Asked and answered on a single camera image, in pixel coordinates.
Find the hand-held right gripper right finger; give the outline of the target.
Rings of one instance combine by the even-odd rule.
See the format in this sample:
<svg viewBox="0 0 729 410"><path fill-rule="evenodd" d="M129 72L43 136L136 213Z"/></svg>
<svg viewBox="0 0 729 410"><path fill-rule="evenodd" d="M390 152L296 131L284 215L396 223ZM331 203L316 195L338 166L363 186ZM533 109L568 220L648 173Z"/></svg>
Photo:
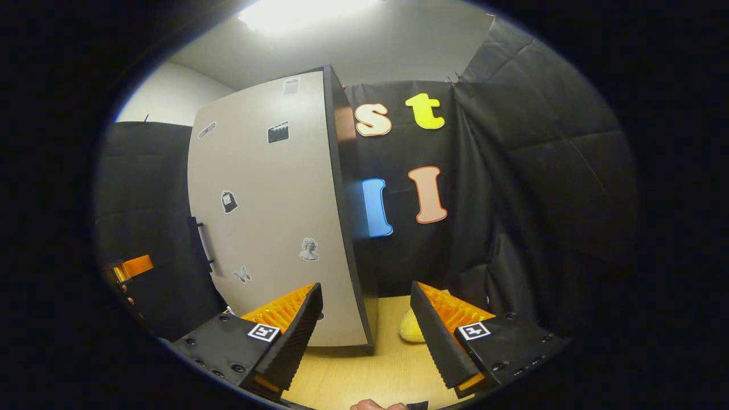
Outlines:
<svg viewBox="0 0 729 410"><path fill-rule="evenodd" d="M409 305L445 386L459 399L501 390L570 345L534 320L492 314L421 282L412 283Z"/></svg>

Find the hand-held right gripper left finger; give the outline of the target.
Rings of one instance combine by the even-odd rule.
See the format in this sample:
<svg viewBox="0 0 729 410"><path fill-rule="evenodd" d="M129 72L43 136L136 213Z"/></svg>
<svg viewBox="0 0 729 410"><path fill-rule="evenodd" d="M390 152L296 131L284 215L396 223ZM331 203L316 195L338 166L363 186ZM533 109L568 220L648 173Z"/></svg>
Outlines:
<svg viewBox="0 0 729 410"><path fill-rule="evenodd" d="M312 283L238 317L219 313L171 343L171 352L214 378L263 399L290 389L323 309Z"/></svg>

